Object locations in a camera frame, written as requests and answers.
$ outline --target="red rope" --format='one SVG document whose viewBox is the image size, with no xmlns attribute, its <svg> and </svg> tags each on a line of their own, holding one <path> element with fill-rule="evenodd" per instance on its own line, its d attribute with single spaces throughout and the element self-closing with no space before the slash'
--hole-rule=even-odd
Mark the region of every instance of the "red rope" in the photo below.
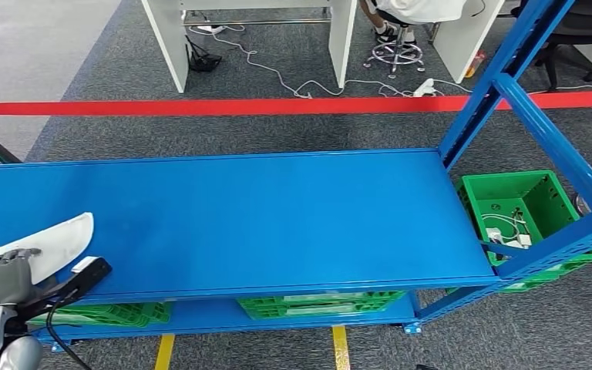
<svg viewBox="0 0 592 370">
<path fill-rule="evenodd" d="M 532 95 L 542 109 L 591 108 L 592 91 Z M 0 103 L 0 116 L 257 116 L 457 112 L 468 96 L 422 98 L 181 99 Z M 506 103 L 498 109 L 510 109 Z"/>
</svg>

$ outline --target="white shirt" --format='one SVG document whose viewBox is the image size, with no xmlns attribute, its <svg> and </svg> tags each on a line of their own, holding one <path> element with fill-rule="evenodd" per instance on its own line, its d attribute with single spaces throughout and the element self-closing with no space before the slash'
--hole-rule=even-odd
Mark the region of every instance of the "white shirt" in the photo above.
<svg viewBox="0 0 592 370">
<path fill-rule="evenodd" d="M 447 22 L 459 19 L 466 0 L 377 0 L 381 9 L 407 23 Z"/>
</svg>

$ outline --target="chair caster wheel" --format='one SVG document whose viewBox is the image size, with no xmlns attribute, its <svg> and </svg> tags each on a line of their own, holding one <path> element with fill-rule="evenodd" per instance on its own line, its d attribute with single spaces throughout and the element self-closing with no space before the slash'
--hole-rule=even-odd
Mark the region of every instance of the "chair caster wheel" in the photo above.
<svg viewBox="0 0 592 370">
<path fill-rule="evenodd" d="M 587 73 L 585 77 L 582 77 L 582 81 L 584 82 L 592 82 L 592 72 Z"/>
</svg>

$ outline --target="yellow tape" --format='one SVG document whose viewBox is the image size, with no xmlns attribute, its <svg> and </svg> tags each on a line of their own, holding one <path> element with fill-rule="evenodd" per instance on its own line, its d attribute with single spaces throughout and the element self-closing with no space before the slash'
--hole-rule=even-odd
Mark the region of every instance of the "yellow tape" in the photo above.
<svg viewBox="0 0 592 370">
<path fill-rule="evenodd" d="M 335 362 L 337 370 L 351 370 L 351 360 L 348 358 L 348 341 L 345 326 L 332 327 L 332 342 L 335 345 Z"/>
<path fill-rule="evenodd" d="M 175 334 L 163 334 L 160 338 L 160 349 L 157 351 L 155 370 L 169 370 L 171 352 L 173 352 L 173 341 L 175 339 Z"/>
</svg>

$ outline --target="white desk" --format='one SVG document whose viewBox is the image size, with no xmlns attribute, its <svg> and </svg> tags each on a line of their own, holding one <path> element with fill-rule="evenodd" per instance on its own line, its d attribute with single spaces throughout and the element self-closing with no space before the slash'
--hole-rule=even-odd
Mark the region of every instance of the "white desk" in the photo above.
<svg viewBox="0 0 592 370">
<path fill-rule="evenodd" d="M 484 2 L 484 11 L 472 17 L 471 15 L 479 12 L 483 5 L 480 0 L 468 0 L 462 11 L 462 18 L 441 23 L 432 43 L 452 79 L 457 83 L 464 79 L 473 57 L 482 46 L 505 0 Z M 592 62 L 592 45 L 579 45 L 576 48 Z"/>
<path fill-rule="evenodd" d="M 189 72 L 182 10 L 249 8 L 331 8 L 328 50 L 339 87 L 345 84 L 355 10 L 358 0 L 142 0 L 166 65 L 178 91 L 184 92 Z"/>
</svg>

